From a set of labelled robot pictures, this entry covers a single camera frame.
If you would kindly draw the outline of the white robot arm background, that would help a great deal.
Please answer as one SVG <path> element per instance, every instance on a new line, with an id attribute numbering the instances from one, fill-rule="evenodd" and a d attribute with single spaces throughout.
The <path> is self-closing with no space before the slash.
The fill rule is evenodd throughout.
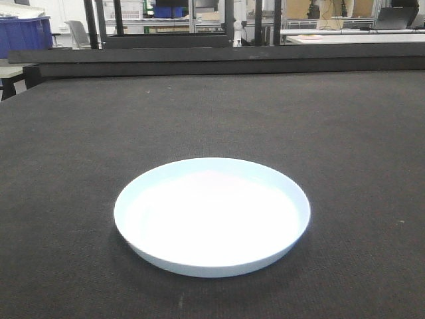
<path id="1" fill-rule="evenodd" d="M 233 1 L 233 47 L 242 46 L 242 32 L 246 26 L 246 0 L 234 0 Z"/>

